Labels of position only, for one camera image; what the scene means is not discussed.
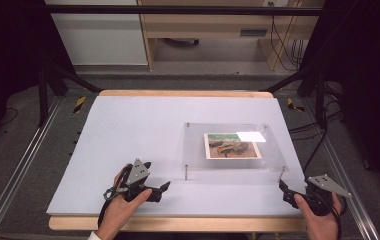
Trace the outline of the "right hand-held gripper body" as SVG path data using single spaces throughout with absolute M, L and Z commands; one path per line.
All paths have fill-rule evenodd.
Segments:
M 333 194 L 351 198 L 352 194 L 341 187 L 327 174 L 308 177 L 305 200 L 312 212 L 317 216 L 325 216 L 331 212 Z

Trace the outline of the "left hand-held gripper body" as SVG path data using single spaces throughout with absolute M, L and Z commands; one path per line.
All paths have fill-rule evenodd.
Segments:
M 123 195 L 127 201 L 131 201 L 147 189 L 145 181 L 150 171 L 143 164 L 140 159 L 136 159 L 133 164 L 124 167 L 113 187 L 114 197 Z

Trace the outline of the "clear acrylic photo frame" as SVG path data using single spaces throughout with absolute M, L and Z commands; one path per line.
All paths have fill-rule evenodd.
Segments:
M 205 133 L 237 133 L 242 141 L 255 142 L 261 159 L 210 160 L 206 158 Z M 279 143 L 268 124 L 188 123 L 184 128 L 182 165 L 186 171 L 267 172 L 278 179 L 289 170 Z

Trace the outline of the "boat painting print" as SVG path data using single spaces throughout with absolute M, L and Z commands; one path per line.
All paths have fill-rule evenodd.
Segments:
M 242 141 L 237 133 L 205 133 L 205 155 L 210 160 L 261 159 L 255 142 Z

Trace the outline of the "person's right hand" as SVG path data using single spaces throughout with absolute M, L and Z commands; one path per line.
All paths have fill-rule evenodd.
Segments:
M 295 194 L 294 200 L 304 216 L 309 240 L 338 240 L 340 227 L 332 213 L 317 216 L 301 195 Z

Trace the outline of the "person's left hand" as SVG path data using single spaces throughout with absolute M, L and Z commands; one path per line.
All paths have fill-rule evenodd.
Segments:
M 93 232 L 101 240 L 114 240 L 115 236 L 150 194 L 151 190 L 146 189 L 130 202 L 127 202 L 121 195 L 115 197 L 107 207 L 100 227 Z

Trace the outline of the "black metal stand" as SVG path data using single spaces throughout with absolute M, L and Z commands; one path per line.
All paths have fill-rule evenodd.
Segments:
M 40 120 L 38 126 L 41 127 L 49 118 L 49 106 L 47 98 L 47 87 L 50 87 L 56 96 L 65 96 L 68 88 L 64 83 L 64 79 L 69 79 L 74 83 L 93 92 L 100 93 L 102 88 L 99 88 L 84 79 L 80 78 L 76 73 L 67 71 L 57 65 L 45 65 L 38 73 L 38 92 L 39 92 L 39 110 Z
M 298 70 L 284 80 L 263 89 L 263 92 L 275 93 L 279 89 L 301 80 L 297 93 L 301 97 L 309 96 L 315 91 L 315 120 L 322 129 L 327 126 L 324 107 L 324 96 L 326 90 L 325 72 L 321 68 L 306 67 Z

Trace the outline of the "black curtain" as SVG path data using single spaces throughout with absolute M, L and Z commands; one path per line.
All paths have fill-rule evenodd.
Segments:
M 325 79 L 342 86 L 342 110 L 371 165 L 380 172 L 380 0 L 325 0 L 334 13 L 321 16 L 303 63 L 309 64 L 335 32 L 336 43 L 325 49 Z
M 10 96 L 38 84 L 43 67 L 74 68 L 45 0 L 0 0 L 0 123 Z

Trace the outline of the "white cabinet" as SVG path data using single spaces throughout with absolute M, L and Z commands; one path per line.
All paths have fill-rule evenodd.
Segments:
M 147 65 L 138 14 L 52 14 L 74 66 Z

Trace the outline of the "light wooden desk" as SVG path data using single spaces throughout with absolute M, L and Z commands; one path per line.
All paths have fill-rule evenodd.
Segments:
M 140 6 L 233 6 L 321 8 L 325 0 L 136 0 Z M 290 51 L 292 40 L 310 39 L 316 16 L 177 15 L 142 14 L 148 56 L 154 56 L 154 41 L 169 39 L 246 38 L 259 41 L 270 70 L 274 71 Z M 241 29 L 267 29 L 265 37 L 240 37 Z

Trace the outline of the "grey drawer label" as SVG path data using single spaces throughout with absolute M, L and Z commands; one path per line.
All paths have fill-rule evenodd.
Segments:
M 267 33 L 267 29 L 241 29 L 240 37 L 265 37 Z

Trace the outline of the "aluminium floor rail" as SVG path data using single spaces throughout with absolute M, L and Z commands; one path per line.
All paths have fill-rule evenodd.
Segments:
M 321 146 L 325 154 L 325 159 L 333 172 L 335 179 L 347 189 L 352 197 L 346 201 L 348 210 L 354 219 L 354 222 L 362 235 L 363 240 L 380 240 L 379 234 L 376 230 L 374 223 L 372 222 L 353 182 L 342 165 L 341 159 L 338 157 L 336 149 L 333 147 L 330 141 L 329 135 L 331 133 L 330 125 L 327 124 L 324 129 L 324 138 Z
M 53 103 L 49 108 L 47 119 L 37 128 L 8 183 L 4 187 L 3 192 L 0 195 L 0 224 L 20 188 L 29 167 L 33 163 L 34 158 L 57 115 L 62 100 L 62 97 L 54 98 Z

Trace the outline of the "black horizontal frame bar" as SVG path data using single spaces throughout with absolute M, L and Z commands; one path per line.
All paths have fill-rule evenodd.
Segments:
M 62 14 L 320 16 L 324 13 L 322 8 L 226 6 L 47 5 L 44 9 L 50 13 Z

